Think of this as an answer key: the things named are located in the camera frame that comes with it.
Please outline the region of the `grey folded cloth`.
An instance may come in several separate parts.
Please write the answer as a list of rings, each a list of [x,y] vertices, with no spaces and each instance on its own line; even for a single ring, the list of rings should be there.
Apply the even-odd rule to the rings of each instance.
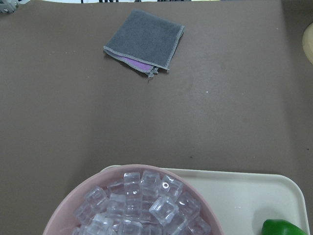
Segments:
[[[106,54],[149,78],[168,70],[184,26],[134,9],[104,45]]]

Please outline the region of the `cream rectangular tray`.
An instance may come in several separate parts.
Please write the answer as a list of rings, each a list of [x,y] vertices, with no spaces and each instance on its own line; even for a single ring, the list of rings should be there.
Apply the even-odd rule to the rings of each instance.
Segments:
[[[204,197],[226,235],[259,235],[267,219],[283,219],[310,233],[304,195],[288,177],[175,168],[170,172]]]

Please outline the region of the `pile of clear ice cubes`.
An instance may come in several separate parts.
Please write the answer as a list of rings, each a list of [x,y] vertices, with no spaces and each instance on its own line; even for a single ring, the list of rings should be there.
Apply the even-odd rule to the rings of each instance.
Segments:
[[[126,172],[94,186],[74,211],[73,235],[209,235],[201,203],[185,184],[156,171]]]

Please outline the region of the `wooden mug tree stand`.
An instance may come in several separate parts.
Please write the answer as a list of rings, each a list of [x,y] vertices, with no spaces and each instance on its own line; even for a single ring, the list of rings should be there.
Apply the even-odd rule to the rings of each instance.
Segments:
[[[313,64],[313,23],[303,33],[302,47],[307,59]]]

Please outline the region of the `pink bowl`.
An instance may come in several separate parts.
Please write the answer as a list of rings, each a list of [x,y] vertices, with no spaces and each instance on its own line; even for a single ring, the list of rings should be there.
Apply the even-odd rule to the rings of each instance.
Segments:
[[[180,176],[166,170],[151,165],[143,164],[127,164],[121,166],[110,167],[106,170],[98,172],[91,177],[87,178],[76,188],[74,188],[65,199],[59,204],[57,209],[52,214],[48,221],[44,235],[68,235],[70,231],[79,224],[78,220],[74,217],[73,212],[83,202],[84,195],[91,190],[94,186],[105,187],[110,181],[118,180],[126,172],[140,172],[144,170],[151,170],[160,173],[161,176],[169,175],[179,181],[183,182],[184,190],[188,191],[192,196],[198,199],[201,203],[201,217],[211,226],[212,235],[223,235],[224,231],[222,226],[215,215],[214,211],[207,203],[202,194],[191,183],[187,182]]]

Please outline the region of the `green lime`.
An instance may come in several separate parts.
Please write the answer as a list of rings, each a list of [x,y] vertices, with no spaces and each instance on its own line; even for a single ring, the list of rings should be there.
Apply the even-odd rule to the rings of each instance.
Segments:
[[[307,233],[286,220],[267,219],[263,223],[261,235],[307,235]]]

